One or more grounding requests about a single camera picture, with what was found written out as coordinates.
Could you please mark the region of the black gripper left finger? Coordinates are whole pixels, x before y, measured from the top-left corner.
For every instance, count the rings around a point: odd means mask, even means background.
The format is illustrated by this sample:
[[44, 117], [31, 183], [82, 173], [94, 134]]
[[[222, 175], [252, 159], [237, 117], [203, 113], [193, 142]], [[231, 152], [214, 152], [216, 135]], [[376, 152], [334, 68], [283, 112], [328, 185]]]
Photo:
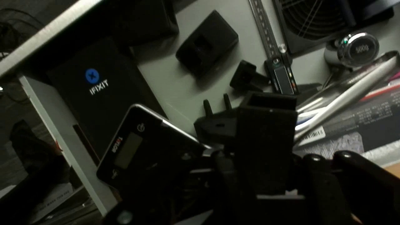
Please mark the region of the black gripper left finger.
[[259, 225], [256, 187], [233, 149], [217, 150], [173, 185], [171, 223], [181, 225]]

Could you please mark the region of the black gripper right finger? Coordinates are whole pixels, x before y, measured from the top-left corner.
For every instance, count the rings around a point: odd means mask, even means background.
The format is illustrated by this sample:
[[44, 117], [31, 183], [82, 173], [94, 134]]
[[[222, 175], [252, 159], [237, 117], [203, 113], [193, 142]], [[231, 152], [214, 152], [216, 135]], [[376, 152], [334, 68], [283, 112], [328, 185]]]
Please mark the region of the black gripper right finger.
[[400, 225], [400, 179], [361, 154], [294, 155], [293, 174], [302, 192], [327, 198], [321, 209], [331, 218], [348, 212], [358, 225]]

